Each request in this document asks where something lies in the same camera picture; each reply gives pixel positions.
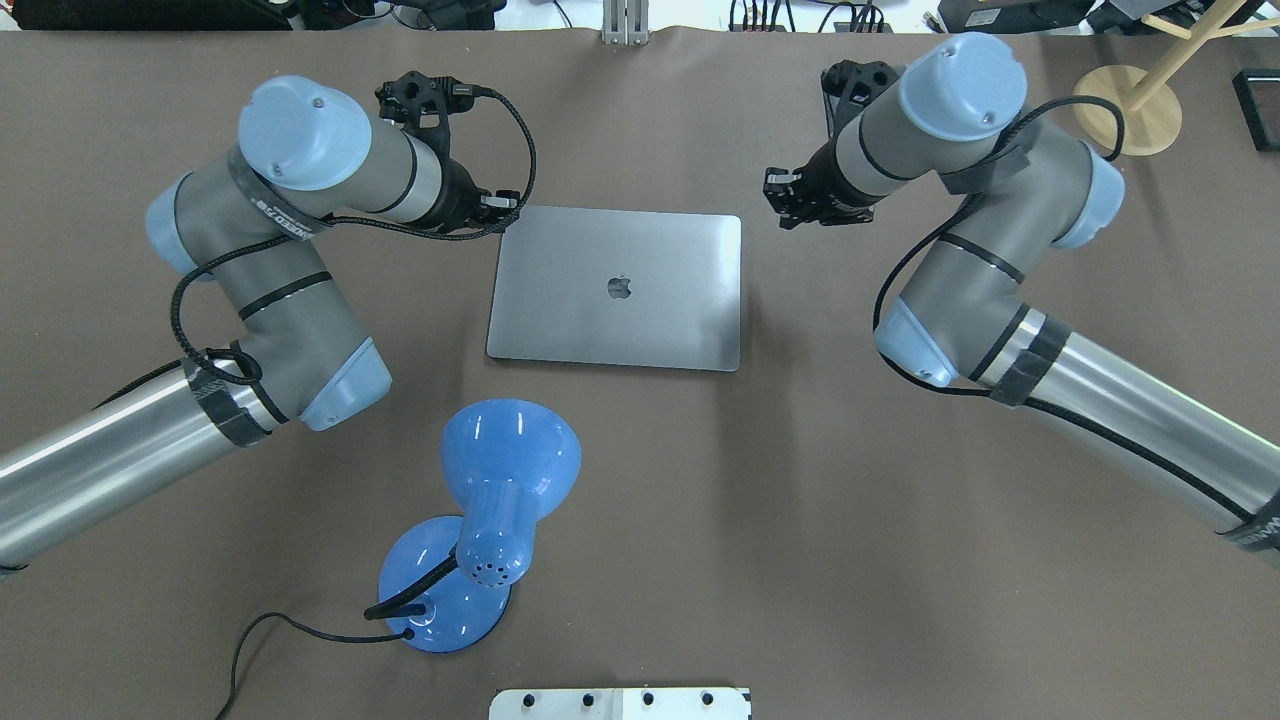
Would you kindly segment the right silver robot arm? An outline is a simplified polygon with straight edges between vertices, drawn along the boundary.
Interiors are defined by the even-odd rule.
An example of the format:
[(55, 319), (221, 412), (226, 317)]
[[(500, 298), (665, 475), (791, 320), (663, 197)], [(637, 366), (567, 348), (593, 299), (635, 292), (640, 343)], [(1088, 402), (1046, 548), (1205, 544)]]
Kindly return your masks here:
[(1027, 105), (1027, 73), (993, 35), (942, 40), (915, 61), (832, 67), (829, 137), (794, 170), (765, 170), (785, 229), (869, 222), (934, 173), (961, 197), (918, 242), (920, 265), (878, 297), (878, 354), (913, 384), (1039, 414), (1198, 516), (1230, 546), (1277, 564), (1277, 447), (1034, 310), (1018, 292), (1051, 249), (1078, 249), (1125, 195), (1112, 156)]

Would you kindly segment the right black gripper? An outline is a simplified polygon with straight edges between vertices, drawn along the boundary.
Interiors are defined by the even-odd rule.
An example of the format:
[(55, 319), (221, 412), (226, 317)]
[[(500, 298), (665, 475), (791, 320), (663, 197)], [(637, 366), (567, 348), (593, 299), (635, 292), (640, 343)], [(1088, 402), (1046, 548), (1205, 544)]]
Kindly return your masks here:
[(797, 169), (767, 167), (763, 195), (780, 219), (792, 231), (804, 223), (855, 225), (872, 223), (881, 196), (855, 188), (838, 167), (836, 141), (829, 140)]

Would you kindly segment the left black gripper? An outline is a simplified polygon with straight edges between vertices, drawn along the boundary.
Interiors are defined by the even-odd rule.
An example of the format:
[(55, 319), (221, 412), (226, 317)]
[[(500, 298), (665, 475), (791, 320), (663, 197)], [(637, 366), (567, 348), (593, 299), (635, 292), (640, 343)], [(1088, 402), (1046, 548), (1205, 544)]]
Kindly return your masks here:
[(502, 223), (518, 213), (522, 195), (515, 190), (499, 190), (484, 193), (474, 183), (471, 174), (456, 160), (442, 161), (442, 186), (435, 202), (430, 208), (430, 231), (452, 233), (454, 231), (477, 231), (485, 223)]

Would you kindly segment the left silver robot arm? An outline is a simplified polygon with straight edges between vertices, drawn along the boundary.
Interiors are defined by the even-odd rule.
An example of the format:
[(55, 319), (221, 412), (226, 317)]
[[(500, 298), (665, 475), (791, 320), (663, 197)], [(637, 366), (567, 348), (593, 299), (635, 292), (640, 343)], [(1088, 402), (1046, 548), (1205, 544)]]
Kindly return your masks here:
[(343, 423), (390, 373), (315, 249), (337, 225), (463, 242), (499, 234), (526, 190), (479, 188), (451, 158), (451, 118), (500, 92), (410, 72), (369, 114), (302, 76), (260, 85), (236, 143), (148, 206), (179, 275), (180, 356), (3, 456), (3, 577), (292, 420)]

